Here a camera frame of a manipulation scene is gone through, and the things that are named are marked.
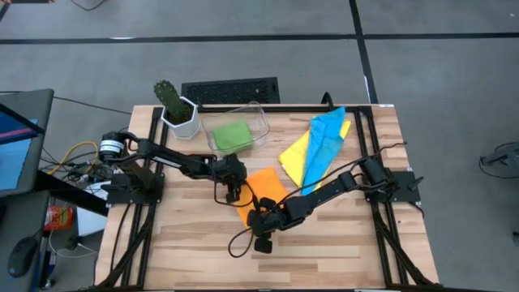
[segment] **yellow cloth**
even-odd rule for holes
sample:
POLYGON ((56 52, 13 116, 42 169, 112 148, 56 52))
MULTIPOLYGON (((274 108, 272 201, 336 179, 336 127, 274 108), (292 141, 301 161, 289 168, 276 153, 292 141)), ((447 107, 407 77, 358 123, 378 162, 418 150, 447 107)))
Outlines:
MULTIPOLYGON (((347 119, 342 122, 341 137, 344 139, 348 130, 350 129, 351 122, 347 119)), ((307 159, 308 141, 310 138, 310 130, 302 135, 294 144, 290 145, 280 156, 278 157, 279 162, 283 166, 285 172, 294 181, 298 187, 302 186, 302 179, 305 171, 305 160, 307 159)), ((315 189, 320 188, 321 184, 318 184, 315 189)))
MULTIPOLYGON (((279 177, 276 174, 276 171, 273 167, 267 167, 264 170, 256 171, 253 175, 247 178, 247 182, 251 186, 256 198, 258 198, 258 202, 261 198, 269 198, 275 200, 276 203, 283 199, 288 192, 285 187, 279 180, 279 177)), ((240 193, 240 200, 236 205, 244 205, 249 203, 252 200, 252 193, 249 189, 248 185, 242 185, 242 192, 240 193)), ((249 204, 245 207, 236 208, 238 211, 238 215, 242 219, 245 227, 247 226, 247 216, 249 211, 254 209, 253 204, 249 204)))

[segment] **blue cloth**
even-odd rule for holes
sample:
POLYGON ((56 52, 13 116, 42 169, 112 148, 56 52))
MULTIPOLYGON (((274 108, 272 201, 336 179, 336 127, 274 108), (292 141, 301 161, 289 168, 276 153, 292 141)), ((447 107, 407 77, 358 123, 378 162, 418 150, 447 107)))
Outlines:
MULTIPOLYGON (((345 107, 340 107, 310 121, 310 139, 305 160, 303 186, 321 179, 333 159, 341 151, 344 142, 341 137, 341 127, 345 116, 345 107)), ((317 185, 306 187, 301 190, 301 194, 308 195, 315 187, 317 185)))
POLYGON ((25 139, 0 145, 0 190, 11 190, 18 185, 31 141, 25 139))

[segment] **computer monitor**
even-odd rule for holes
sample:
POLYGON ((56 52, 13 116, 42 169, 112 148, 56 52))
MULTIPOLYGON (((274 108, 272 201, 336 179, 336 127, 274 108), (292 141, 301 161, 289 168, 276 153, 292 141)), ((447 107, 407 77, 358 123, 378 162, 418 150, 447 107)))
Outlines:
POLYGON ((45 130, 0 103, 0 144, 44 135, 45 130))

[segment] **black desk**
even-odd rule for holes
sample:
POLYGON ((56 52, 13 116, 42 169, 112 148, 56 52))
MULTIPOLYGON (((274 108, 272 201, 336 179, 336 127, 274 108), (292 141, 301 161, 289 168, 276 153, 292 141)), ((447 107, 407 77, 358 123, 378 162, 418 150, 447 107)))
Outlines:
MULTIPOLYGON (((41 271, 42 259, 36 252, 29 272, 18 278, 13 278, 7 272, 7 260, 16 243, 37 232, 45 223, 45 214, 49 203, 50 193, 38 191, 28 194, 11 195, 2 198, 6 205, 6 213, 0 222, 0 287, 2 291, 30 291, 38 286, 36 279, 41 271)), ((36 236, 41 241, 42 232, 36 236)))
MULTIPOLYGON (((3 103, 27 119, 37 118, 37 125, 46 130, 53 97, 54 90, 42 89, 31 92, 0 95, 0 103, 3 103)), ((44 138, 43 136, 32 138, 22 173, 19 176, 18 185, 12 190, 0 190, 0 197, 32 191, 36 181, 38 165, 40 164, 44 138)))

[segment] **wooden table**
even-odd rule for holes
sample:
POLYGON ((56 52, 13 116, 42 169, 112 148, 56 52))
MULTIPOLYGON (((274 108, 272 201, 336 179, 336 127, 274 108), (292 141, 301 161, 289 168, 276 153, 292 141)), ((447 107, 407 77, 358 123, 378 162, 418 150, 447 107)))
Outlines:
MULTIPOLYGON (((129 131, 147 137, 152 109, 151 105, 136 106, 129 131)), ((402 142, 396 110, 378 105, 372 109, 380 147, 402 142)), ((274 166, 286 189, 292 191, 296 187, 281 168, 277 156, 309 128, 309 121, 315 114, 267 115, 270 133, 266 144, 241 152, 238 157, 245 163, 248 174, 274 166)), ((348 114, 347 118, 352 122, 350 132, 332 169, 361 156, 354 117, 348 114)), ((363 126, 367 143, 371 145, 367 123, 363 126)), ((168 135, 167 146, 186 154, 211 153, 203 131, 192 141, 176 140, 168 135)), ((382 157, 385 166, 392 170, 410 167, 404 147, 384 150, 382 157)), ((164 172, 165 192, 153 226, 145 289, 384 287, 371 208, 361 191, 344 194, 322 205, 298 227, 274 233, 272 254, 249 251, 243 258, 234 259, 228 254, 227 245, 243 230, 236 210, 214 203, 212 182, 191 180, 169 167, 164 172)), ((224 199, 225 191, 226 188, 219 186, 220 200, 224 199)), ((402 247, 426 277, 438 281, 421 213, 405 203, 396 203, 393 207, 402 247)), ((124 208, 123 205, 115 206, 109 211, 97 261, 97 283, 109 273, 115 234, 124 208)), ((116 263, 127 248, 132 212, 133 207, 122 227, 116 263)), ((146 212, 143 211, 141 222, 146 212)), ((248 240, 248 236, 239 238, 234 243, 234 253, 241 253, 248 240)), ((388 257, 393 282, 398 283, 394 254, 389 246, 388 257)), ((130 284, 136 283, 139 259, 138 251, 130 284)))

